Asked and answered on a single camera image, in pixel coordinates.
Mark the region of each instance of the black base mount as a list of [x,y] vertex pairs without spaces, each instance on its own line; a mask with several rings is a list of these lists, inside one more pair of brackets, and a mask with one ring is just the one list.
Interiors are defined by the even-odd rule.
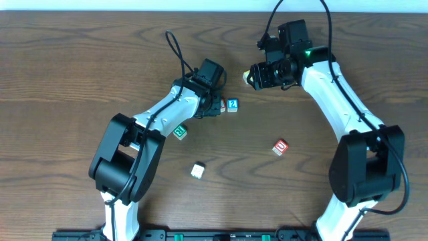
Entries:
[[[387,231],[355,231],[353,241],[390,241]],[[54,232],[52,241],[108,241],[101,230]],[[165,231],[141,230],[134,241],[319,241],[309,228],[281,228],[275,232],[253,231]]]

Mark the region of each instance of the white wall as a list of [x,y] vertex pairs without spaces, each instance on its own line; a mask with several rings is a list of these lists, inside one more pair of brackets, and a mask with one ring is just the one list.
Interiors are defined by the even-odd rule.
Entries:
[[[5,10],[271,11],[278,0],[0,0]],[[428,13],[428,0],[326,0],[331,11]],[[319,0],[284,0],[279,11],[323,11]]]

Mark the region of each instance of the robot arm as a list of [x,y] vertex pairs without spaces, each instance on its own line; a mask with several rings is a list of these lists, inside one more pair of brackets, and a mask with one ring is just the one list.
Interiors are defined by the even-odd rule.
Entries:
[[[103,235],[113,240],[112,222],[116,240],[133,240],[138,234],[138,202],[150,187],[166,137],[188,118],[217,116],[220,114],[220,93],[216,87],[224,69],[211,60],[205,60],[200,69],[175,80],[171,91],[160,102],[133,118],[117,114],[110,121],[90,166],[89,176],[95,180],[104,201],[114,199],[125,187],[129,178],[132,185],[125,188],[114,208],[105,205],[106,224]],[[167,105],[179,93],[176,101]],[[146,141],[142,143],[145,128],[156,111],[163,109],[148,127]],[[118,146],[142,149],[135,177],[130,177],[135,159],[118,150]]]
[[[304,20],[278,27],[279,38],[271,36],[261,45],[266,61],[254,64],[243,79],[255,90],[287,85],[302,86],[317,102],[333,128],[339,146],[329,171],[333,197],[316,222],[317,238],[340,241],[352,238],[362,219],[361,210],[398,189],[401,170],[390,150],[380,142],[372,129],[360,120],[351,103],[332,81],[328,65],[328,48],[312,47]],[[332,67],[338,82],[356,107],[396,149],[403,158],[404,134],[398,126],[386,127],[360,101],[341,74],[333,56]],[[367,158],[367,151],[376,155]]]
[[[334,62],[334,72],[338,75],[338,81],[341,83],[353,103],[365,114],[365,117],[377,128],[383,125],[383,122],[375,117],[368,108],[361,102],[352,88],[346,82],[341,74],[338,63]],[[348,135],[351,131],[357,130],[360,133],[372,131],[364,122],[362,122],[345,99],[336,83],[331,81],[332,76],[328,68],[328,61],[313,63],[309,68],[304,68],[302,74],[302,87],[317,102],[322,112],[336,134],[337,141],[340,141],[343,135]]]

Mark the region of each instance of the blue block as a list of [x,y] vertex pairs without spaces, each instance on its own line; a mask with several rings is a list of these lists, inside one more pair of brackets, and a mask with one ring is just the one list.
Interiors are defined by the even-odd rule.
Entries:
[[238,99],[227,100],[227,111],[228,112],[237,112],[238,111]]

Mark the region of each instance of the wood grain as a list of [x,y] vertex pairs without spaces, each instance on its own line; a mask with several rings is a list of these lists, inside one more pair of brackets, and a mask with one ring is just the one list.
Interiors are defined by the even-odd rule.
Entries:
[[[167,139],[139,217],[183,228],[309,226],[332,192],[337,142],[301,88],[254,91],[242,72],[262,62],[255,42],[269,13],[14,12],[0,14],[0,240],[49,240],[57,229],[104,223],[88,167],[108,121],[150,108],[180,76],[164,32],[185,59],[228,71],[223,95],[237,113],[186,121],[183,141]],[[315,46],[327,42],[323,13],[278,13],[272,23],[306,20]],[[428,15],[333,13],[333,52],[361,100],[406,134],[408,207],[367,215],[359,228],[388,228],[393,240],[428,231]],[[271,148],[289,142],[283,157]],[[190,177],[206,163],[202,180]],[[379,208],[393,209],[402,189]]]

